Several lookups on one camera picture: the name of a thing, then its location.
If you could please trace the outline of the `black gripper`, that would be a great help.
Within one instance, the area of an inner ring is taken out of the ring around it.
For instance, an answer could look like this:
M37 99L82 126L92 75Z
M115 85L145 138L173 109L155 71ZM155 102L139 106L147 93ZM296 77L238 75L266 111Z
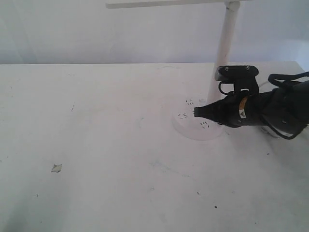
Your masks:
M194 117L205 118L231 128L262 126L263 95L242 91L214 103L195 107Z

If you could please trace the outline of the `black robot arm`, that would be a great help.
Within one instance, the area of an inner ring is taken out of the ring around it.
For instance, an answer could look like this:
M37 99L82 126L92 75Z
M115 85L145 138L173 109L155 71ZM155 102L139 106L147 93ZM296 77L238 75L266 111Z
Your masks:
M194 116L231 128L268 126L278 132L299 134L309 124L309 83L292 82L288 88L249 94L241 91L206 106Z

